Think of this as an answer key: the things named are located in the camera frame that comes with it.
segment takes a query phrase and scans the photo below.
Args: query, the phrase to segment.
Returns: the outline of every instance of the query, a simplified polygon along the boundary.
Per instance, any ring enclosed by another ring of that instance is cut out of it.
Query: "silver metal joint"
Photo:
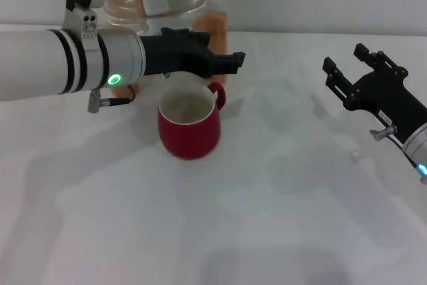
[[[376,141],[380,141],[398,132],[398,128],[395,125],[391,125],[382,131],[370,130],[371,135]]]
[[[99,112],[101,107],[101,90],[93,89],[89,95],[89,105],[87,106],[87,111],[89,113]]]
[[[402,151],[417,165],[427,166],[427,123],[418,128],[404,143]]]

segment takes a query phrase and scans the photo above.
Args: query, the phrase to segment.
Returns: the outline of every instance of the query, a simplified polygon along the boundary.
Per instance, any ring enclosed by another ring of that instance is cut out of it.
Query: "red mug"
[[[209,154],[220,140],[220,110],[225,104],[226,91],[220,83],[207,87],[189,83],[170,89],[157,113],[160,139],[169,153],[185,160]]]

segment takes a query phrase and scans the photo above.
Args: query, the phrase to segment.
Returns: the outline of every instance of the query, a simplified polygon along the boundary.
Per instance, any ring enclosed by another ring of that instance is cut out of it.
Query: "green led light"
[[[116,83],[121,81],[121,76],[119,74],[115,74],[112,75],[109,79],[108,79],[108,84],[109,85],[115,85]]]

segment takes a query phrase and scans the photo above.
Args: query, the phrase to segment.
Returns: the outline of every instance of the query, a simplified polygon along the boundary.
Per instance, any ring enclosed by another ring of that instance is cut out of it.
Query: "label sticker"
[[[378,115],[382,118],[382,120],[384,120],[388,125],[392,125],[392,123],[393,123],[393,121],[390,119],[390,118],[388,118],[387,117],[387,115],[382,111],[382,110],[380,110],[380,112],[378,113]]]

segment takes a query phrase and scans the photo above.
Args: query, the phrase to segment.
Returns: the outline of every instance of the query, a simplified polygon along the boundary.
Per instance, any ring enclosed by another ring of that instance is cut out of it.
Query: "mug handle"
[[[226,104],[226,90],[224,87],[220,84],[214,81],[213,83],[210,83],[208,87],[212,93],[218,92],[218,98],[216,99],[216,105],[218,107],[218,110],[221,110],[222,107]]]

